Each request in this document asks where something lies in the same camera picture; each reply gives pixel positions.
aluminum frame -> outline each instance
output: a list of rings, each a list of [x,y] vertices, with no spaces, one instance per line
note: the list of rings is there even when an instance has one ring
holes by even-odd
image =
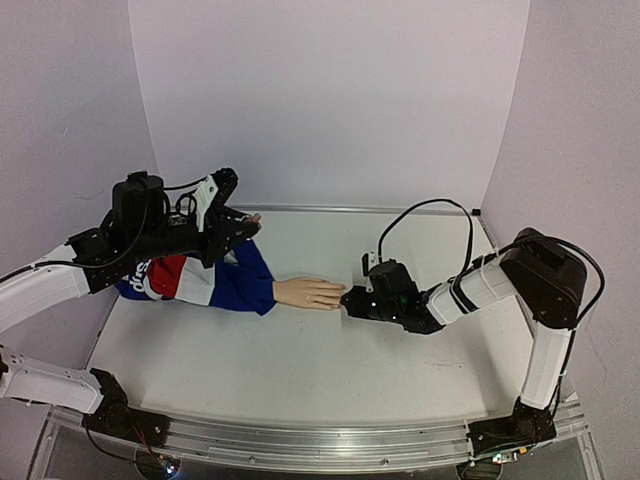
[[[29,479],[44,478],[61,428],[83,431],[82,414],[52,407]],[[591,433],[579,401],[562,404],[558,436],[577,438],[589,480],[602,478]],[[249,425],[170,416],[167,441],[158,453],[219,466],[297,473],[384,473],[458,465],[473,458],[467,422],[379,427]],[[139,445],[94,433],[101,443]]]

blue sleeve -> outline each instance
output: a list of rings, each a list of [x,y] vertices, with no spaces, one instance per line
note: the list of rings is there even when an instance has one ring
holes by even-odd
[[[223,260],[215,264],[216,287],[210,305],[265,315],[276,304],[269,267],[252,241],[238,245],[234,252],[237,265]]]
[[[233,252],[236,254],[238,265],[253,270],[259,278],[273,281],[273,275],[253,240],[242,242]]]

white backdrop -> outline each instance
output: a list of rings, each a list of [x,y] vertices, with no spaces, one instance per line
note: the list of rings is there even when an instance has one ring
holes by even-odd
[[[168,183],[236,168],[234,203],[479,207],[528,0],[130,0]]]

mannequin hand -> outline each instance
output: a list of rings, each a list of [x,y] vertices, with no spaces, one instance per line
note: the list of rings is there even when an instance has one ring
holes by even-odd
[[[273,282],[273,298],[278,303],[316,310],[337,310],[346,287],[319,278],[291,278]]]

black mount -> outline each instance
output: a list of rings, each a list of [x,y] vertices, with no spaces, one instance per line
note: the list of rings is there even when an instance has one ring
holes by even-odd
[[[474,422],[469,425],[467,434],[476,458],[510,448],[535,445],[552,440],[555,436],[556,428],[549,408],[538,410],[524,405],[519,398],[511,416]]]
[[[89,430],[131,442],[140,443],[137,429],[150,447],[162,447],[167,438],[169,417],[129,408],[127,394],[109,372],[92,368],[90,373],[100,383],[104,396],[91,415],[84,415],[83,425]]]

